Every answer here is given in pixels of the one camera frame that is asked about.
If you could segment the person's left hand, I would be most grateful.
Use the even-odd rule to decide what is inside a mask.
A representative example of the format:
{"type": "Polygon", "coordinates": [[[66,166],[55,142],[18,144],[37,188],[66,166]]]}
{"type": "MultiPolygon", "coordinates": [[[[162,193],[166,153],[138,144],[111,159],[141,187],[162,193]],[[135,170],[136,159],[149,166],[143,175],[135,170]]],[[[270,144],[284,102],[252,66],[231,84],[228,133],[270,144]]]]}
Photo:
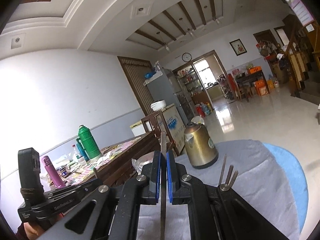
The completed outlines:
{"type": "Polygon", "coordinates": [[[35,240],[42,236],[46,230],[36,222],[22,223],[15,233],[16,239],[35,240]]]}

